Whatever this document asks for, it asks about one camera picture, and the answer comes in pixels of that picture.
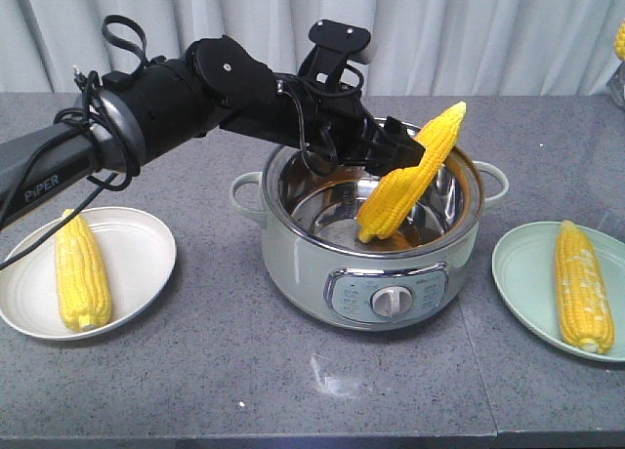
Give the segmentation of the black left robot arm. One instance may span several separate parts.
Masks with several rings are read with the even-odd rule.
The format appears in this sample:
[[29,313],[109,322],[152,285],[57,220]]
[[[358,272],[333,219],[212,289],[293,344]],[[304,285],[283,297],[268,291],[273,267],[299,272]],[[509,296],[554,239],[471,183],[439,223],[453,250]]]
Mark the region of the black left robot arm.
[[2,144],[2,224],[101,170],[130,181],[145,164],[215,128],[294,147],[320,176],[341,166],[384,176],[417,165],[424,147],[400,121],[378,123],[359,87],[342,82],[369,33],[345,27],[311,40],[296,74],[271,71],[222,37],[131,74],[80,77],[78,106],[60,111],[51,127]]

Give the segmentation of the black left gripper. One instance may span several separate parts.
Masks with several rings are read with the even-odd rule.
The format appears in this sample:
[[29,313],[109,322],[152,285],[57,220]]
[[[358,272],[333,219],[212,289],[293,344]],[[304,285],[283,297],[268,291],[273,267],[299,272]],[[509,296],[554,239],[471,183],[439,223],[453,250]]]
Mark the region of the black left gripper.
[[418,166],[426,149],[407,125],[391,116],[375,121],[360,97],[356,89],[327,95],[309,81],[278,74],[271,101],[248,105],[221,128],[296,148],[318,176],[329,176],[340,166],[361,166],[378,177]]

